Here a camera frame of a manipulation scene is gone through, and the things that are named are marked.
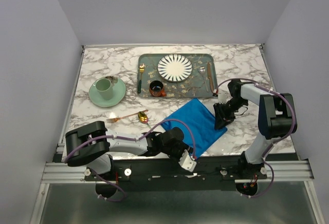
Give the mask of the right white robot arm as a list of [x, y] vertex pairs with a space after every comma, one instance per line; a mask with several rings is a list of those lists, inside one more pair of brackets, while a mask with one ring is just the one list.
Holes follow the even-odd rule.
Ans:
[[280, 94], [262, 87], [258, 82], [246, 78], [232, 78], [221, 84], [228, 84], [231, 99], [226, 101], [217, 95], [213, 105], [214, 129], [219, 130], [231, 124], [235, 113], [249, 102], [259, 107], [258, 130], [252, 145], [240, 155], [237, 164], [228, 168], [238, 179], [247, 179], [258, 174], [265, 165], [265, 159], [274, 146], [297, 130], [294, 99], [291, 94]]

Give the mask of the blue cloth napkin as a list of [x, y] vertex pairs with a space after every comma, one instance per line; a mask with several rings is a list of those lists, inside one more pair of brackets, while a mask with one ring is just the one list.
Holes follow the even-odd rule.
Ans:
[[184, 134], [183, 142], [196, 147], [197, 158], [227, 131], [225, 127], [214, 129], [215, 116], [198, 99], [192, 99], [165, 119], [167, 122], [161, 124], [162, 128], [180, 128]]

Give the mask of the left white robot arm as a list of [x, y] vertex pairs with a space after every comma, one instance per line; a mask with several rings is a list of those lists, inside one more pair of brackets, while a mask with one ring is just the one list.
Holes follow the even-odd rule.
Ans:
[[192, 172], [196, 161], [190, 155], [193, 148], [183, 142], [183, 131], [174, 127], [166, 132], [129, 135], [108, 130], [103, 121], [96, 121], [65, 134], [67, 156], [64, 162], [71, 167], [87, 166], [102, 180], [113, 177], [113, 159], [108, 152], [153, 157], [160, 153], [175, 159], [181, 168]]

